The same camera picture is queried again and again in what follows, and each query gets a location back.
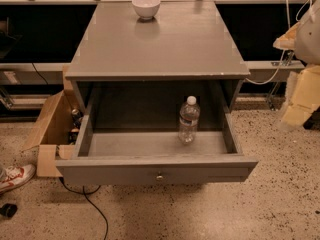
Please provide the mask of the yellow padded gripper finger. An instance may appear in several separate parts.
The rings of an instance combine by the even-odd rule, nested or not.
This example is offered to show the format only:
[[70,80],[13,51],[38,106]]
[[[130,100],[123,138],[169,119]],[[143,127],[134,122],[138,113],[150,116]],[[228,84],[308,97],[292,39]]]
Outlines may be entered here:
[[273,42],[273,47],[279,50],[294,50],[296,33],[300,23],[297,22],[291,28],[289,28],[282,36],[278,37]]
[[287,79],[285,102],[279,112],[279,128],[301,127],[320,107],[320,66],[308,65]]

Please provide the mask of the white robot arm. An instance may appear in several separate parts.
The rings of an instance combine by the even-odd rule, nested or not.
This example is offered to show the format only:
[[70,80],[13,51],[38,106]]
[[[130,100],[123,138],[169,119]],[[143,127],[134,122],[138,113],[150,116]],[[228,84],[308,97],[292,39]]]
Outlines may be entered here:
[[293,50],[306,63],[300,73],[290,73],[286,100],[280,110],[279,127],[292,130],[301,127],[320,107],[320,0],[314,2],[302,18],[273,47]]

